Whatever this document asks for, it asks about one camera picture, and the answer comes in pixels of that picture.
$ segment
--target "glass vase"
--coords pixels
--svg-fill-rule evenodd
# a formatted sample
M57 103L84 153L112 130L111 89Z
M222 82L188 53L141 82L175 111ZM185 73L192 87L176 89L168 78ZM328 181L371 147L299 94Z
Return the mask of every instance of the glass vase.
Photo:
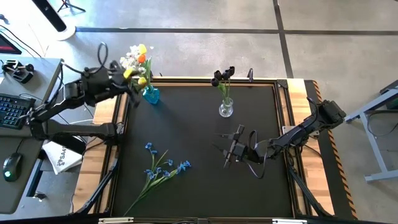
M152 85L145 86L144 93L142 94L145 100L155 105L159 101L160 91Z
M234 101L231 98L224 99L223 104L221 104L220 108L218 108L220 115L224 118L231 116L234 111L234 108L232 107L233 104Z

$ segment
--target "black keyboard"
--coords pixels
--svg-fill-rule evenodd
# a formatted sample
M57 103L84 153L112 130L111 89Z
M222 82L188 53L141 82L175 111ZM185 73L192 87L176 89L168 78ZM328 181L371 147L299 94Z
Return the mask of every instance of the black keyboard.
M34 106L35 99L0 93L0 127L21 129L25 115Z

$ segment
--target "metal stand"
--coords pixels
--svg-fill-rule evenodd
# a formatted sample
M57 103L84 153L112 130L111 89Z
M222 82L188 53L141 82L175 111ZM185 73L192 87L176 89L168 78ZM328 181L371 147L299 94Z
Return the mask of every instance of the metal stand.
M86 12L84 9L82 9L82 8L80 8L80 7L77 7L77 6L74 6L74 5L70 4L70 3L67 3L67 0L62 0L62 5L61 5L61 7L58 9L57 12L60 12L63 6L65 6L64 9L66 9L66 8L68 8L68 7L71 7L71 8L78 9L78 10L81 10L81 11L83 11L83 12Z
M388 171L387 167L384 163L384 160L381 156L379 146L376 142L376 137L368 130L368 115L366 114L368 111L372 111L375 109L380 108L381 106L385 105L388 101L391 101L398 97L398 86L395 88L391 88L390 90L386 91L381 96L377 97L375 100L372 100L370 103L362 107L361 109L351 113L347 117L345 117L346 123L350 123L357 118L361 118L362 124L365 127L366 134L368 135L369 141L371 143L373 153L376 156L377 163L379 164L381 172L378 174L372 174L365 176L365 180L367 182L374 181L374 180L383 180L389 179L393 177L398 177L398 170L391 170Z

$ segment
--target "concrete floor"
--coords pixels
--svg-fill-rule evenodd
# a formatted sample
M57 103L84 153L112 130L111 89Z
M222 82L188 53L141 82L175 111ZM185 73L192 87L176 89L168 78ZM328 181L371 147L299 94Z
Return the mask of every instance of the concrete floor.
M50 2L55 8L61 3ZM64 9L60 15L65 21L82 27L278 28L272 0L74 0L72 3L87 12ZM279 0L279 6L287 30L398 30L398 2L393 0ZM64 42L45 42L49 47L44 53L46 57L64 58L66 63L79 69L96 66L96 48L101 41L109 46L109 59L115 60L122 57L130 45L144 43L153 47L148 54L153 57L155 74L210 76L214 70L234 65L240 77L246 76L250 67L255 77L287 77L278 34L78 32ZM335 100L347 113L377 97L381 88L397 79L396 35L286 35L286 42L294 78L316 80L322 97ZM75 74L69 72L67 79L74 78ZM370 184L364 181L364 175L377 173L379 168L362 124L359 121L342 124L333 134L358 217L397 223L398 178ZM397 168L398 153L389 153L389 167ZM59 192L65 192L65 196L45 202L40 212L35 213L29 213L26 208L35 207L36 202L23 199L21 205L25 207L20 205L11 217L67 213L76 176L49 176L48 181L44 180L44 183L50 182ZM54 189L40 184L38 190Z

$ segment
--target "gray metal frame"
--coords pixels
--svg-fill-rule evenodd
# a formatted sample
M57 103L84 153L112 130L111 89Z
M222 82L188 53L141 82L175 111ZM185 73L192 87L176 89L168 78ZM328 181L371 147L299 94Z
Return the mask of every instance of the gray metal frame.
M363 126L365 127L366 134L368 135L369 141L371 143L373 153L376 156L377 163L379 164L381 172L378 174L365 175L365 180L367 182L398 177L398 170L387 170L386 164L384 163L384 160L381 156L379 146L377 145L376 137L373 136L373 134L368 129L368 115L366 114L366 112L378 109L381 106L385 105L388 101L397 98L397 88L398 86L396 86L396 88L390 89L389 91L385 92L385 94L382 94L375 100L372 100L361 109L345 117L346 123L350 123L357 118L361 118Z

